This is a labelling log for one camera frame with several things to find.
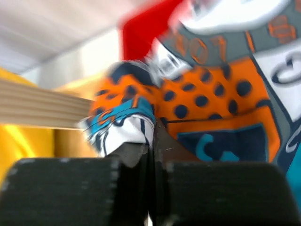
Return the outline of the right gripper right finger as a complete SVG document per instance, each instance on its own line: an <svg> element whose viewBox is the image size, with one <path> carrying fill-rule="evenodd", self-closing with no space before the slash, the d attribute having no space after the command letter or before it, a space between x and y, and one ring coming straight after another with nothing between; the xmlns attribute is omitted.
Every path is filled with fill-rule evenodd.
<svg viewBox="0 0 301 226"><path fill-rule="evenodd" d="M257 162L201 162L156 122L153 151L156 226L298 226L285 176Z"/></svg>

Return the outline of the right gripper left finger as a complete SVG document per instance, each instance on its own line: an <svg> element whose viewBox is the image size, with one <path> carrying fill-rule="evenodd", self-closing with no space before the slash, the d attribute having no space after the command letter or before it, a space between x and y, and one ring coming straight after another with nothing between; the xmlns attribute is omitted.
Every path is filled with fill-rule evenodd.
<svg viewBox="0 0 301 226"><path fill-rule="evenodd" d="M148 146L123 144L105 158L23 158L0 189L3 226L142 226Z"/></svg>

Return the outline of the blue orange patterned shorts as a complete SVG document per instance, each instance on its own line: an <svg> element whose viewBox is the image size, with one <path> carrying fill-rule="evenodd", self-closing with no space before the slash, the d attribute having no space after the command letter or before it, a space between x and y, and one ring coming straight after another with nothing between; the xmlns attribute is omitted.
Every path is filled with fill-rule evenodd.
<svg viewBox="0 0 301 226"><path fill-rule="evenodd" d="M119 63L78 123L99 157L153 146L155 121L203 161L264 161L301 200L301 3L187 0L143 60Z"/></svg>

